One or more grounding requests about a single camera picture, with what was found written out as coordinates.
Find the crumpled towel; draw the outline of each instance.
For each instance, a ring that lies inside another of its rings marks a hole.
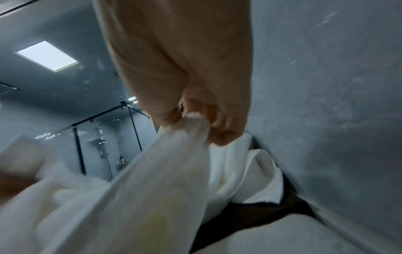
[[[208,123],[179,124],[112,183],[69,172],[38,141],[16,140],[0,154],[0,170],[40,181],[1,207],[2,253],[188,253],[204,214],[218,215],[230,200],[280,201],[280,190],[267,195],[270,181],[249,191],[256,176],[282,176],[267,153],[248,151],[251,135],[211,146],[210,164]]]

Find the skin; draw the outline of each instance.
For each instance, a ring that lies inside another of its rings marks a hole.
[[[250,108],[249,0],[95,0],[124,83],[152,119],[171,126],[199,112],[210,142],[240,137]]]

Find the hand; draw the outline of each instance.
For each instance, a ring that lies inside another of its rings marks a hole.
[[[210,141],[240,137],[250,108],[249,0],[95,0],[109,51],[154,121],[200,112]]]

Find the ceiling light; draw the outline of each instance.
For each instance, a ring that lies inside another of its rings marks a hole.
[[[39,42],[26,49],[17,51],[17,54],[54,72],[78,63],[47,41]]]

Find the white cloth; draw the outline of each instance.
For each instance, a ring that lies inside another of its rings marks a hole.
[[[281,173],[267,153],[248,152],[251,135],[211,146],[210,164],[208,123],[180,124],[185,128],[159,135],[112,183],[69,172],[38,141],[16,140],[0,154],[0,170],[40,181],[1,207],[2,253],[188,253],[207,204],[204,220],[231,199],[280,201]],[[249,191],[261,174],[267,182]],[[275,197],[267,195],[272,182]]]
[[[364,254],[315,219],[289,215],[236,232],[196,254]]]

